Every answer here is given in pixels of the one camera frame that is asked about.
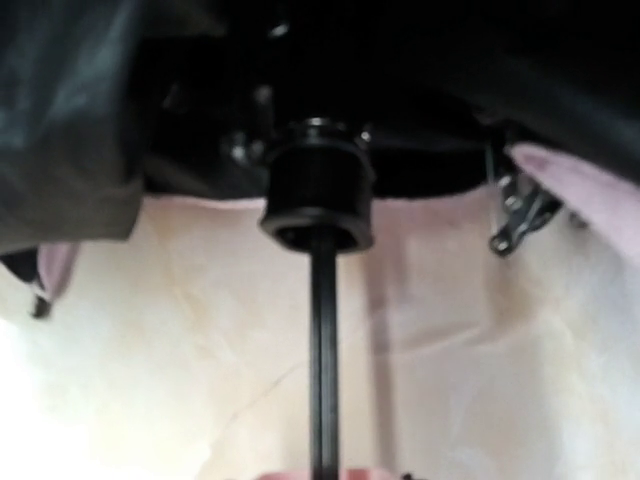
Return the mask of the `pink folding umbrella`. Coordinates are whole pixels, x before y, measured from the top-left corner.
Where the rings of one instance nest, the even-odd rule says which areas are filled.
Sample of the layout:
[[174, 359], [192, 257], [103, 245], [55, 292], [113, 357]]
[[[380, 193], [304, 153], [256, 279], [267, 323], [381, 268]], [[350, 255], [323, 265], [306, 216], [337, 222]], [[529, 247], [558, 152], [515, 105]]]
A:
[[264, 198], [311, 260], [311, 462], [340, 477], [336, 260], [375, 198], [496, 184], [508, 257], [566, 200], [523, 163], [639, 185], [635, 1], [5, 1], [1, 263], [46, 319], [143, 198]]

